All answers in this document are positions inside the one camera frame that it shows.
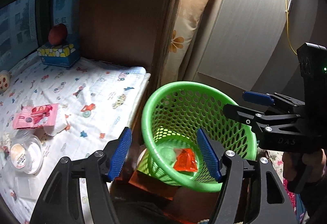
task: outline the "white bedsheet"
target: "white bedsheet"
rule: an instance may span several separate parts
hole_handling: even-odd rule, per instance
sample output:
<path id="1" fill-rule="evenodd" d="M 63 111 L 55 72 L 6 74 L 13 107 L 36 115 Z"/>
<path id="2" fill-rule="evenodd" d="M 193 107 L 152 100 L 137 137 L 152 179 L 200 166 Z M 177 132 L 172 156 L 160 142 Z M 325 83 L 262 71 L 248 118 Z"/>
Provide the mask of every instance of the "white bedsheet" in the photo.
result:
<path id="1" fill-rule="evenodd" d="M 0 95 L 2 146 L 8 144 L 5 132 L 11 131 L 13 114 L 24 101 L 31 99 L 34 105 L 60 104 L 67 118 L 67 130 L 54 137 L 44 133 L 39 136 L 44 162 L 35 177 L 40 181 L 41 191 L 62 156 L 69 156 L 71 160 L 83 159 L 119 137 L 123 128 L 131 124 L 148 79 L 149 74 L 142 67 L 123 68 L 81 58 L 68 70 L 43 65 L 34 53 L 12 70 L 11 87 Z M 73 95 L 80 87 L 83 89 L 78 96 Z M 117 97 L 122 95 L 125 101 L 117 105 Z M 81 109 L 91 104 L 95 109 L 86 118 Z M 0 169 L 6 163 L 4 157 L 4 151 L 1 151 Z M 28 224 L 35 202 L 19 198 L 8 187 L 1 171 L 0 176 L 2 197 L 16 218 Z M 80 183 L 85 222 L 92 223 L 85 179 Z"/>

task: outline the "clear plastic lid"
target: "clear plastic lid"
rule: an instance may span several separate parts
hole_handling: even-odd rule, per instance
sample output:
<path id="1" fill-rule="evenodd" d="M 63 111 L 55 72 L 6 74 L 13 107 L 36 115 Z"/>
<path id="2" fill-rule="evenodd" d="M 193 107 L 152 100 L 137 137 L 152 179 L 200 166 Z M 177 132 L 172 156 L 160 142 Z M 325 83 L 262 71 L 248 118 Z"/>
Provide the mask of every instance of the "clear plastic lid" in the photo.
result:
<path id="1" fill-rule="evenodd" d="M 12 140 L 9 156 L 16 171 L 34 174 L 43 163 L 41 142 L 31 130 L 21 130 Z"/>

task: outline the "flower pattern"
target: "flower pattern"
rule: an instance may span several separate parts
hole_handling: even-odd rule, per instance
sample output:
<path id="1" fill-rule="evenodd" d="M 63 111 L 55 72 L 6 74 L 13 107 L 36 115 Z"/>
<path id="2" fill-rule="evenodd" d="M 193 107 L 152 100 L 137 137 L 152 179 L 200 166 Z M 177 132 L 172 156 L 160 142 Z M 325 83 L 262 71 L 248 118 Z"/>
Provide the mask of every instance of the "flower pattern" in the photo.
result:
<path id="1" fill-rule="evenodd" d="M 183 37 L 176 37 L 176 30 L 173 31 L 173 36 L 171 37 L 171 42 L 169 44 L 169 51 L 170 52 L 177 52 L 177 49 L 182 49 L 183 43 L 184 42 L 184 38 Z"/>

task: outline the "wooden headboard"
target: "wooden headboard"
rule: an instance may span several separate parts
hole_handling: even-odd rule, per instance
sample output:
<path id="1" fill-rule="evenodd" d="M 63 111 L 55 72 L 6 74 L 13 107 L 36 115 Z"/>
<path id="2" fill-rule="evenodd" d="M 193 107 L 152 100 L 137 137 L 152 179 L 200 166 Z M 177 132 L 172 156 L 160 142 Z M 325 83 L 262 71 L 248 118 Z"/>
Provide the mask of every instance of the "wooden headboard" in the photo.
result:
<path id="1" fill-rule="evenodd" d="M 158 78 L 179 0 L 80 0 L 81 55 Z"/>

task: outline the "human hand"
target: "human hand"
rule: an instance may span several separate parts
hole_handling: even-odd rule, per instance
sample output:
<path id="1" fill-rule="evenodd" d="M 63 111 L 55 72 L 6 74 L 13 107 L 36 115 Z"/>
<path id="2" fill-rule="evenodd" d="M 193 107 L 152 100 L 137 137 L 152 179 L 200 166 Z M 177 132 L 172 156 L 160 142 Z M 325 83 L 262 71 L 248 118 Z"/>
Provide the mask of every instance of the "human hand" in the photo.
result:
<path id="1" fill-rule="evenodd" d="M 284 152 L 282 161 L 284 163 L 283 177 L 288 181 L 293 181 L 297 172 L 292 162 L 292 153 Z M 326 155 L 323 149 L 312 154 L 304 154 L 302 162 L 313 167 L 312 173 L 307 182 L 317 182 L 324 176 Z"/>

